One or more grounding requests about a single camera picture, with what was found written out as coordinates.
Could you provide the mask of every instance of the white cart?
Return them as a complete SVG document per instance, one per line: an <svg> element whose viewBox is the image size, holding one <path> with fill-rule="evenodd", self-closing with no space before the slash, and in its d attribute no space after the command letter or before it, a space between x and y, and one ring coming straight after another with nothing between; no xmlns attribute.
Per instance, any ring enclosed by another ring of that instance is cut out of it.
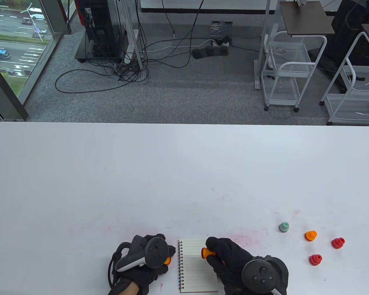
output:
<svg viewBox="0 0 369 295"><path fill-rule="evenodd" d="M321 99L320 105L326 105L330 116L327 125L333 123L369 125L369 66L353 66L349 59L362 36L369 43L369 36L365 31L358 34ZM339 74L346 85L346 93L329 93Z"/></svg>
<svg viewBox="0 0 369 295"><path fill-rule="evenodd" d="M264 92L264 111L269 110L270 104L294 105L294 112L298 112L299 104L306 91L307 85L320 60L327 38L324 35L292 36L298 42L276 42L274 39L287 31L280 31L274 35L269 43L268 55L261 73L262 90ZM304 44L305 38L321 38L323 45L315 62L310 57ZM269 58L272 60L272 69L267 69ZM297 78L305 78L306 82L301 93L298 89Z"/></svg>

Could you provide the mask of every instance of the green bottle cap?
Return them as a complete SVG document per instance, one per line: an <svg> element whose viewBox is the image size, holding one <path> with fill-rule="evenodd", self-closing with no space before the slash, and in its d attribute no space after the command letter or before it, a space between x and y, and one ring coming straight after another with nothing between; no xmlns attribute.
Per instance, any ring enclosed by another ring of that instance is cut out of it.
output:
<svg viewBox="0 0 369 295"><path fill-rule="evenodd" d="M279 225L279 230L281 232L288 232L289 227L290 227L290 225L288 224L288 222L282 222Z"/></svg>

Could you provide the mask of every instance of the street lamp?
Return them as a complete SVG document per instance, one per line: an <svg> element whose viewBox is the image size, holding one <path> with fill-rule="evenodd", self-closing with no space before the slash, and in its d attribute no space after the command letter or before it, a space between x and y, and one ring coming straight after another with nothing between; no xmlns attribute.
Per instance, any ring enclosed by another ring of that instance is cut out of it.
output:
<svg viewBox="0 0 369 295"><path fill-rule="evenodd" d="M26 10L23 10L23 11L21 12L21 14L22 14L23 12L26 12L26 11L27 11L27 13L29 14L29 17L30 17L31 21L33 22L33 25L34 25L34 28L35 28L35 30L34 30L34 31L38 34L38 36L40 37L41 42L42 42L42 38L41 38L41 34L40 34L40 30L37 28L37 26L36 26L36 24L35 24L35 22L34 22L33 18L31 17L30 11L29 11L29 9L30 9L30 7L32 6L32 4L33 4L33 3L30 3L29 7L28 7L28 8L26 8Z"/></svg>

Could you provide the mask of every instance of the white cable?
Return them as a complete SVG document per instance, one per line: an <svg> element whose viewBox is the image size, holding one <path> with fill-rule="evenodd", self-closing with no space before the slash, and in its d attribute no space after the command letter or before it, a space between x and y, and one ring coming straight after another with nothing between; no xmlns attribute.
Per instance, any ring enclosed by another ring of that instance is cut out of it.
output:
<svg viewBox="0 0 369 295"><path fill-rule="evenodd" d="M209 42L209 41L212 41L212 42L216 43L216 42L215 42L215 40L213 40L213 39L208 39L208 40L206 40L204 43L202 43L201 45L191 45L191 48L193 48L193 47L201 47L201 46L203 46L206 42ZM161 49L152 50L152 51L147 51L147 53L157 52L157 51L161 51L161 50L164 50L164 49L167 49L167 48L188 48L188 47L190 47L190 45L186 45L186 46L178 46L178 47L176 47L176 46L167 46L167 47L164 47L164 48L161 48Z"/></svg>

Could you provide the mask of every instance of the black glove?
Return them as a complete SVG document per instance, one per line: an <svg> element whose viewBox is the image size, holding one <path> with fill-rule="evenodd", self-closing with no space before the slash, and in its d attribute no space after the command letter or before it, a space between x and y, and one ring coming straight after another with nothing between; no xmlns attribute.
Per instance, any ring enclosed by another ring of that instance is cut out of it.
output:
<svg viewBox="0 0 369 295"><path fill-rule="evenodd" d="M144 238L146 242L149 242L154 237L160 237L165 240L165 236L163 234L157 234L155 236L146 235ZM168 247L169 247L169 256L172 257L175 254L176 249L174 246L171 245L169 245ZM115 257L116 261L119 260L121 257L121 255L120 257L118 256ZM138 285L140 289L138 295L146 295L149 293L149 284L153 281L156 281L159 275L165 274L167 271L168 266L165 264L154 269L147 267L146 265L143 265L141 267L139 266L133 267L127 271L120 273L120 280L119 278L117 278L117 280L119 281L117 281L116 284L113 284L112 286L113 289L111 290L109 295L118 295L121 291L127 288L131 282L134 282L135 284Z"/></svg>
<svg viewBox="0 0 369 295"><path fill-rule="evenodd" d="M252 294L243 284L242 270L253 256L227 238L209 237L205 244L216 252L216 256L209 255L207 261L220 277L225 294Z"/></svg>

